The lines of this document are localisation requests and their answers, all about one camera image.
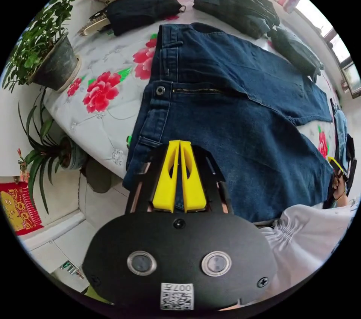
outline potted plant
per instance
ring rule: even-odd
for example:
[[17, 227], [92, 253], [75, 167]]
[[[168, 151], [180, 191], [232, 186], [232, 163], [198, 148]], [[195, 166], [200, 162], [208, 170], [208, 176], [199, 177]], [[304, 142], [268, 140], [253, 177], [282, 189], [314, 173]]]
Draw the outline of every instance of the potted plant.
[[[18, 104], [18, 113], [20, 117], [20, 122], [23, 127], [24, 132], [32, 146], [33, 150], [23, 159], [21, 156], [20, 149], [18, 150], [20, 160], [20, 177], [23, 178], [25, 181], [28, 181], [28, 189], [31, 203], [34, 205], [34, 198], [33, 198], [33, 190], [34, 190], [34, 183], [39, 172], [39, 187], [40, 187], [40, 194], [42, 201], [45, 206], [46, 212], [49, 214], [48, 206], [46, 203], [46, 197], [44, 193], [44, 175], [45, 169], [47, 166], [47, 175], [49, 178], [50, 183], [52, 184], [52, 173], [53, 173], [53, 165], [55, 164], [55, 173], [58, 171], [59, 167], [61, 166], [64, 169], [79, 169], [81, 168], [87, 158], [88, 155], [67, 135], [64, 135], [60, 142], [57, 143], [49, 134], [49, 130], [52, 127], [54, 122], [53, 118], [49, 118], [44, 120], [43, 113], [45, 110], [45, 106], [43, 103], [45, 90], [42, 93], [40, 103], [39, 103], [39, 112], [40, 112], [40, 130], [38, 129], [37, 125], [35, 124], [34, 113], [36, 112], [37, 105], [36, 102], [39, 99], [39, 96], [35, 100], [34, 106], [29, 112], [26, 120], [26, 126], [23, 124], [23, 120], [21, 118], [20, 113], [20, 101]], [[34, 128], [36, 133], [39, 136], [39, 140], [33, 139], [29, 134], [30, 124], [33, 122]]]
[[65, 89], [80, 68], [63, 27], [75, 0], [51, 0], [29, 23], [10, 53], [2, 87], [35, 82], [53, 90]]

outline denim jeans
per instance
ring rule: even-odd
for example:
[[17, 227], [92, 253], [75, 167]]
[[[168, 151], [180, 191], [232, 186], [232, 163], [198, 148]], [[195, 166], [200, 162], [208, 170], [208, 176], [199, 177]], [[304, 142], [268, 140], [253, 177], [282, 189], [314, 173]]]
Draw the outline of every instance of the denim jeans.
[[326, 94], [283, 58], [205, 24], [160, 26], [123, 186], [151, 149], [180, 139], [212, 153], [246, 220], [318, 204], [332, 168], [296, 128], [313, 120], [332, 122]]
[[338, 159], [339, 164], [345, 172], [348, 171], [349, 163], [346, 159], [346, 142], [347, 142], [347, 121], [342, 110], [335, 112], [337, 139], [338, 139]]

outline dark green bag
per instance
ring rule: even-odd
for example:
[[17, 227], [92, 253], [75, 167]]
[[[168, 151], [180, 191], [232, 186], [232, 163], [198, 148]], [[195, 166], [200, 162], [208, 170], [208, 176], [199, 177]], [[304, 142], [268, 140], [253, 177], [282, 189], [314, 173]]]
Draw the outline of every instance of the dark green bag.
[[324, 69], [324, 66], [307, 45], [293, 33], [280, 27], [270, 30], [267, 36], [271, 38], [276, 51], [284, 56], [302, 74], [310, 76], [312, 81], [316, 83], [317, 75], [321, 75], [321, 70]]
[[254, 39], [259, 39], [279, 18], [267, 0], [194, 0], [193, 8], [210, 14]]

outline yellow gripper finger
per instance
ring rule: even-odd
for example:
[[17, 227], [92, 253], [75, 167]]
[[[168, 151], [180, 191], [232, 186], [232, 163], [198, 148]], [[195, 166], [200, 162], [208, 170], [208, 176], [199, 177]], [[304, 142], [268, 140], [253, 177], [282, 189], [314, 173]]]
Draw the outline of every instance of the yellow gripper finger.
[[204, 210], [207, 201], [199, 177], [196, 160], [190, 141], [181, 141], [180, 160], [182, 163], [182, 187], [184, 211]]
[[336, 166], [338, 166], [338, 168], [339, 168], [339, 169], [341, 170], [341, 172], [343, 173], [342, 167], [341, 167], [340, 164], [335, 160], [334, 157], [328, 156], [327, 159], [328, 159], [328, 162], [331, 164], [331, 166], [332, 166], [334, 169], [335, 169], [335, 166], [334, 166], [334, 165], [336, 165]]
[[[165, 210], [172, 213], [174, 212], [177, 188], [179, 143], [180, 140], [169, 142], [157, 189], [155, 190], [152, 201], [153, 207], [156, 210]], [[172, 176], [170, 176], [170, 170], [172, 166], [173, 173]]]

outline white sleeve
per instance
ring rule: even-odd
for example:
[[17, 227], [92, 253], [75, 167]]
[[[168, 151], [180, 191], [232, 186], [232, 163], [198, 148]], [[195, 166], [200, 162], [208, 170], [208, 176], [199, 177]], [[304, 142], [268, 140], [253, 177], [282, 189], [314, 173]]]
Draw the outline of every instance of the white sleeve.
[[277, 263], [277, 273], [262, 300], [307, 278], [330, 257], [343, 238], [357, 205], [320, 210], [305, 205], [287, 208], [274, 227], [261, 228]]

